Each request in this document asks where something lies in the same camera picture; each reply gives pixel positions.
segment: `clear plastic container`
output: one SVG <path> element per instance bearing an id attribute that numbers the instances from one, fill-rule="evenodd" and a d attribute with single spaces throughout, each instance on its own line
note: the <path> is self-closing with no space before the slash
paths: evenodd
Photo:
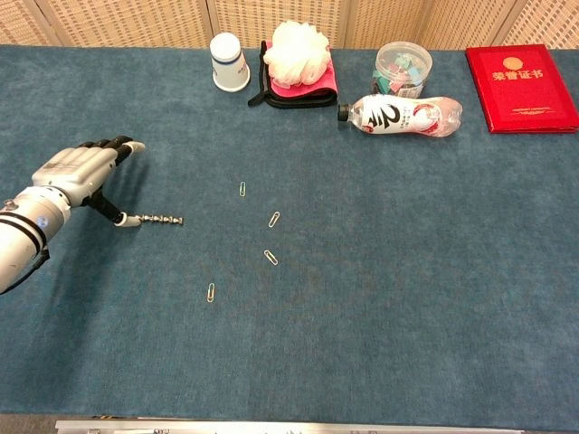
<path id="1" fill-rule="evenodd" d="M 390 42 L 376 55 L 372 93 L 418 98 L 432 67 L 431 55 L 412 42 Z"/>

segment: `robotic hand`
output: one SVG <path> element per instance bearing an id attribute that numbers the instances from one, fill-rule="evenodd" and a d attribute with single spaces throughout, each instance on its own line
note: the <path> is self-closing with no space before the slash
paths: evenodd
<path id="1" fill-rule="evenodd" d="M 145 148 L 130 137 L 85 142 L 53 156 L 33 175 L 33 186 L 0 210 L 0 294 L 24 281 L 49 258 L 48 241 L 69 220 L 71 208 L 88 205 L 115 225 L 138 226 L 141 218 L 127 216 L 102 195 L 107 176 L 133 152 Z M 34 257 L 33 268 L 9 286 Z"/>

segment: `bottle label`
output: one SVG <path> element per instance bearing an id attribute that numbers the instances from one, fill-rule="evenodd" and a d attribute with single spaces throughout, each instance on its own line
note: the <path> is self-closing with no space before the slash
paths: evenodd
<path id="1" fill-rule="evenodd" d="M 440 109 L 432 103 L 389 95 L 365 98 L 361 129 L 366 133 L 428 133 L 438 127 Z"/>
<path id="2" fill-rule="evenodd" d="M 411 88 L 400 88 L 396 93 L 396 96 L 403 98 L 418 98 L 420 97 L 423 87 L 422 84 L 419 84 L 418 86 L 412 86 Z"/>

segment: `wooden wall panel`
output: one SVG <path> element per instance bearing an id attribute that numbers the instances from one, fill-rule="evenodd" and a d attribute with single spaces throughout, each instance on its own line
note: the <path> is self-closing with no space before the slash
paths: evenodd
<path id="1" fill-rule="evenodd" d="M 418 43 L 430 50 L 491 45 L 514 0 L 431 0 Z"/>
<path id="2" fill-rule="evenodd" d="M 210 0 L 214 33 L 231 32 L 244 47 L 259 47 L 287 20 L 316 26 L 331 47 L 342 47 L 349 0 Z"/>
<path id="3" fill-rule="evenodd" d="M 347 21 L 347 48 L 380 48 L 388 42 L 416 42 L 429 0 L 355 0 Z"/>
<path id="4" fill-rule="evenodd" d="M 527 0 L 500 43 L 579 49 L 579 0 Z"/>
<path id="5" fill-rule="evenodd" d="M 65 45 L 205 47 L 205 1 L 36 0 Z"/>
<path id="6" fill-rule="evenodd" d="M 0 43 L 51 45 L 57 43 L 23 0 L 0 0 Z"/>

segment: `bottle cap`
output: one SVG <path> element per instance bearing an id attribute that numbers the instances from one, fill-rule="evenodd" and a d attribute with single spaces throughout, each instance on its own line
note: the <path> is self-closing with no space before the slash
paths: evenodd
<path id="1" fill-rule="evenodd" d="M 345 121 L 350 114 L 349 104 L 340 104 L 337 106 L 337 120 Z"/>

